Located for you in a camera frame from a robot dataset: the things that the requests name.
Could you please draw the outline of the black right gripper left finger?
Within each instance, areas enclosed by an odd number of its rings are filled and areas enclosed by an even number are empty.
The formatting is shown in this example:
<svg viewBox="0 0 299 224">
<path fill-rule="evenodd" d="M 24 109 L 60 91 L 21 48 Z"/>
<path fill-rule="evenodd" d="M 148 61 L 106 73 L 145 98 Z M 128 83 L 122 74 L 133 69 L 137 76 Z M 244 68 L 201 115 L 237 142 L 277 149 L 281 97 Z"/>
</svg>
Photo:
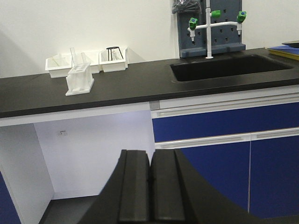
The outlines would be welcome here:
<svg viewBox="0 0 299 224">
<path fill-rule="evenodd" d="M 149 159 L 145 151 L 122 150 L 113 173 L 80 224 L 149 221 Z"/>
</svg>

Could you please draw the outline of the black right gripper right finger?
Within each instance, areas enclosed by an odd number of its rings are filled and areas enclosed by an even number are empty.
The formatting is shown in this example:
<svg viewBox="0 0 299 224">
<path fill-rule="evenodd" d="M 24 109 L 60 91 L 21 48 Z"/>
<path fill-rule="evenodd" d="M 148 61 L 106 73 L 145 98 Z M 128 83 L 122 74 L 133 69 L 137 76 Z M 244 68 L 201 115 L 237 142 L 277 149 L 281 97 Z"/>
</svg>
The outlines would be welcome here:
<svg viewBox="0 0 299 224">
<path fill-rule="evenodd" d="M 160 224 L 253 224 L 255 218 L 210 185 L 179 150 L 154 152 L 152 218 Z"/>
</svg>

